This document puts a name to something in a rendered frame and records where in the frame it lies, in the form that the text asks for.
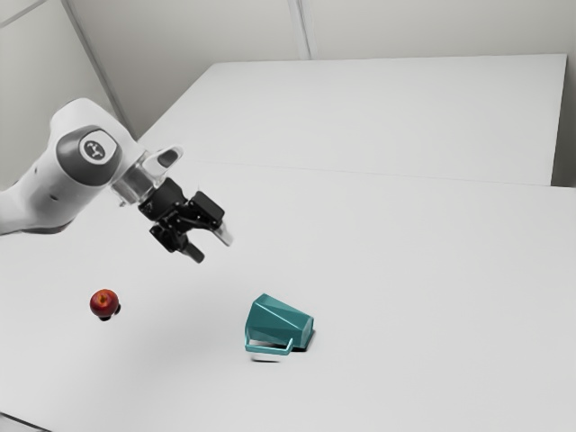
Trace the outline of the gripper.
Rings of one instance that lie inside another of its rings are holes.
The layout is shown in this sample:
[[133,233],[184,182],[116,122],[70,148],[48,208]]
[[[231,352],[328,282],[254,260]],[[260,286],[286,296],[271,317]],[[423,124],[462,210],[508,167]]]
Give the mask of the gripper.
[[225,246],[232,245],[233,236],[224,222],[225,211],[202,191],[186,199],[182,188],[171,178],[152,191],[138,210],[152,222],[149,232],[165,250],[179,252],[195,263],[200,264],[205,255],[185,234],[192,228],[208,230]]

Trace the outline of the teal faceted mug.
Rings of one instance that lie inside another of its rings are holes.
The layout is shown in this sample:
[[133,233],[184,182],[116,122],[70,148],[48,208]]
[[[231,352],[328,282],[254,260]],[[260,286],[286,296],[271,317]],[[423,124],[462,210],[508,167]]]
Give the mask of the teal faceted mug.
[[244,346],[250,353],[288,356],[308,348],[313,326],[311,315],[263,293],[248,313]]

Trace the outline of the red apple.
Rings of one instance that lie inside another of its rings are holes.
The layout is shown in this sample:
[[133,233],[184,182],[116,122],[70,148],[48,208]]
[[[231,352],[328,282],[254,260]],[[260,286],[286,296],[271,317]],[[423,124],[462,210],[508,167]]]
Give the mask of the red apple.
[[91,312],[100,320],[108,320],[118,313],[120,301],[118,295],[109,289],[102,289],[95,292],[90,301]]

